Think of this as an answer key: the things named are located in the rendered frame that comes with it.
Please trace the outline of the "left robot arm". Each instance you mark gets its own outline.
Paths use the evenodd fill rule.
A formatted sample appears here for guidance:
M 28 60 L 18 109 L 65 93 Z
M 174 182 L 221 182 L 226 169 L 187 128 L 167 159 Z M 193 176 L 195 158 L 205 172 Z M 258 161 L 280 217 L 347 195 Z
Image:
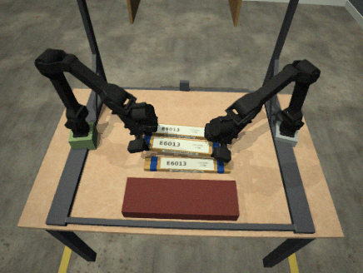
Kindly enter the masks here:
M 252 123 L 251 120 L 256 117 L 268 100 L 291 82 L 296 82 L 289 107 L 281 111 L 281 118 L 284 121 L 280 124 L 280 135 L 295 137 L 296 130 L 300 130 L 305 124 L 302 121 L 303 114 L 301 108 L 305 101 L 309 85 L 312 82 L 316 82 L 320 74 L 321 70 L 306 59 L 296 60 L 292 64 L 285 65 L 282 71 L 257 91 L 247 93 L 233 102 L 225 110 L 227 113 L 226 116 L 211 119 L 205 125 L 204 137 L 208 141 L 220 142 L 224 136 L 223 134 L 239 134 L 247 124 Z M 234 109 L 238 114 L 234 113 Z

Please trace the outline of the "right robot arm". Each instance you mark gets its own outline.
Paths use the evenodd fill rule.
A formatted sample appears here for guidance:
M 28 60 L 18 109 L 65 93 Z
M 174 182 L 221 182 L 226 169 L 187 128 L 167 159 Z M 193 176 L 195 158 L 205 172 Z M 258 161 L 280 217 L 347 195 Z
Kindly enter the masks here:
M 64 58 L 65 60 L 63 60 Z M 63 50 L 48 48 L 34 63 L 37 70 L 50 79 L 61 98 L 66 108 L 68 122 L 64 126 L 72 130 L 73 138 L 88 137 L 90 127 L 85 119 L 89 111 L 86 106 L 77 102 L 63 72 L 71 73 L 97 93 L 102 102 L 112 110 L 112 114 L 117 114 L 125 125 L 139 122 L 138 127 L 142 134 L 157 132 L 158 117 L 152 104 L 146 102 L 136 103 L 137 98 L 131 93 L 116 84 L 104 81 L 80 62 L 75 55 L 66 53 Z M 127 99 L 129 99 L 128 103 L 124 104 Z

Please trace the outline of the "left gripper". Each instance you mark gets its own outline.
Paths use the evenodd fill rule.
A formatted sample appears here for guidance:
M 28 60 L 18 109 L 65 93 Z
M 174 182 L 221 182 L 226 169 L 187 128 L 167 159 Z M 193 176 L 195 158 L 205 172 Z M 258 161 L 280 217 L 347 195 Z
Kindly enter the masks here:
M 223 138 L 221 139 L 220 143 L 221 146 L 219 147 L 213 147 L 213 153 L 211 154 L 211 157 L 214 157 L 215 160 L 223 161 L 228 163 L 231 160 L 231 151 L 227 148 L 227 144 L 232 144 L 232 140 L 234 138 L 238 138 L 237 135 L 233 135 L 231 133 L 223 134 Z M 226 144 L 226 145 L 225 145 Z

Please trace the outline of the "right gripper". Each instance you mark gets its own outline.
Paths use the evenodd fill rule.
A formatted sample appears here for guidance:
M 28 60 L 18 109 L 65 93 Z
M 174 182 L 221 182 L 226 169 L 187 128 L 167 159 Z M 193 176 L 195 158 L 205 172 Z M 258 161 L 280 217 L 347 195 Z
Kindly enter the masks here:
M 129 125 L 124 125 L 124 128 L 128 128 L 130 130 L 130 135 L 134 135 L 135 140 L 129 141 L 127 150 L 130 153 L 142 152 L 144 150 L 149 151 L 149 147 L 147 145 L 147 140 L 143 140 L 142 133 L 139 130 L 139 122 L 133 122 Z M 145 132 L 146 136 L 151 136 L 150 132 Z

